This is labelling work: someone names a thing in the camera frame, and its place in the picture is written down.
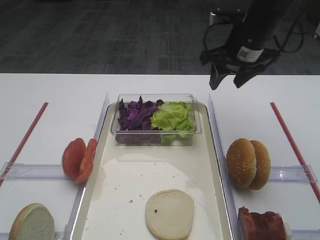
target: red cabbage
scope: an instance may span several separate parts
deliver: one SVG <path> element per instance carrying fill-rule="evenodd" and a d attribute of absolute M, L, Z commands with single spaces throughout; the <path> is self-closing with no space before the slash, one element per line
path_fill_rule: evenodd
<path fill-rule="evenodd" d="M 121 131 L 150 131 L 157 130 L 151 126 L 151 117 L 158 110 L 158 106 L 164 103 L 161 99 L 156 103 L 147 101 L 143 103 L 140 96 L 139 101 L 131 101 L 125 107 L 123 99 L 119 103 L 118 122 Z M 117 134 L 116 141 L 120 144 L 139 145 L 141 143 L 156 144 L 161 141 L 158 134 Z"/>

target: white tray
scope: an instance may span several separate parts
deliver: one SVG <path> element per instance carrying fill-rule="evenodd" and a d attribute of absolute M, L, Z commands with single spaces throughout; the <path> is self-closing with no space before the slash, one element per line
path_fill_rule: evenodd
<path fill-rule="evenodd" d="M 192 146 L 116 146 L 108 108 L 95 166 L 72 231 L 73 240 L 153 240 L 145 206 L 154 193 L 180 189 L 195 203 L 189 240 L 232 239 L 207 108 L 198 103 L 202 134 Z"/>

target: red straw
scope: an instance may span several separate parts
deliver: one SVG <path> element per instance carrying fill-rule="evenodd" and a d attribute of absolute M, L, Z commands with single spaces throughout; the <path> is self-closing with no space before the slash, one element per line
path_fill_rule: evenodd
<path fill-rule="evenodd" d="M 278 118 L 278 121 L 279 121 L 279 123 L 280 123 L 280 125 L 281 125 L 281 127 L 282 127 L 282 129 L 283 129 L 283 131 L 284 131 L 284 133 L 286 135 L 286 137 L 288 138 L 288 140 L 290 142 L 290 145 L 291 145 L 296 157 L 298 158 L 300 164 L 302 166 L 304 166 L 305 169 L 308 169 L 307 164 L 306 164 L 301 152 L 299 151 L 298 146 L 296 145 L 296 142 L 295 142 L 294 138 L 290 134 L 289 129 L 288 129 L 284 119 L 281 117 L 281 114 L 280 114 L 276 104 L 274 102 L 271 102 L 270 105 L 271 105 L 276 117 Z M 307 171 L 306 175 L 309 178 L 309 180 L 311 180 L 311 176 L 309 174 L 309 171 Z M 318 201 L 320 203 L 320 190 L 318 188 L 318 185 L 315 182 L 310 182 L 310 185 L 311 185 L 311 187 L 313 189 L 313 192 L 314 192 L 316 198 L 318 199 Z"/>
<path fill-rule="evenodd" d="M 0 179 L 0 187 L 1 187 L 2 183 L 4 182 L 4 177 L 5 177 L 5 175 L 9 172 L 12 164 L 14 164 L 15 161 L 17 160 L 19 154 L 21 153 L 22 148 L 23 148 L 24 145 L 26 144 L 26 142 L 27 142 L 28 138 L 30 137 L 32 131 L 35 129 L 37 123 L 39 122 L 39 120 L 40 120 L 42 114 L 44 113 L 44 111 L 46 110 L 47 106 L 48 106 L 48 103 L 47 103 L 47 102 L 45 102 L 45 103 L 42 105 L 40 111 L 39 111 L 38 114 L 35 116 L 35 119 L 33 120 L 33 122 L 32 122 L 32 124 L 31 124 L 31 126 L 29 127 L 28 131 L 26 132 L 26 134 L 24 135 L 23 139 L 21 140 L 18 148 L 15 150 L 13 156 L 11 157 L 11 159 L 10 159 L 10 161 L 9 161 L 9 164 L 7 165 L 7 167 L 6 167 L 5 171 L 4 171 L 3 179 Z"/>

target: sesame seed bun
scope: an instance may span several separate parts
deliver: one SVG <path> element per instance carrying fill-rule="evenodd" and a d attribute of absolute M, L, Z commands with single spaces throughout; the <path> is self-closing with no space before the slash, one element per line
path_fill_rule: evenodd
<path fill-rule="evenodd" d="M 271 161 L 268 149 L 261 142 L 240 138 L 231 144 L 225 160 L 235 187 L 260 190 L 267 184 Z"/>
<path fill-rule="evenodd" d="M 271 161 L 268 153 L 268 149 L 261 142 L 252 140 L 250 143 L 254 147 L 255 159 L 256 159 L 256 175 L 253 181 L 249 185 L 251 190 L 260 190 L 268 182 Z"/>
<path fill-rule="evenodd" d="M 248 188 L 257 172 L 256 154 L 251 142 L 245 138 L 234 141 L 225 160 L 232 184 L 239 189 Z"/>

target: clear plastic container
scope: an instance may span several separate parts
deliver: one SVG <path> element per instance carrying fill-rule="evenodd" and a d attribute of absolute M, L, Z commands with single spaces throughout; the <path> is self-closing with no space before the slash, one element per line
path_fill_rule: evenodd
<path fill-rule="evenodd" d="M 119 124 L 119 105 L 123 100 L 124 106 L 128 108 L 131 101 L 137 102 L 140 98 L 143 103 L 152 101 L 156 103 L 162 100 L 168 102 L 183 102 L 190 107 L 189 119 L 194 126 L 193 130 L 121 130 Z M 202 132 L 196 100 L 192 94 L 120 94 L 118 96 L 116 110 L 112 119 L 110 132 L 115 143 L 122 146 L 190 146 L 193 144 L 195 134 Z"/>

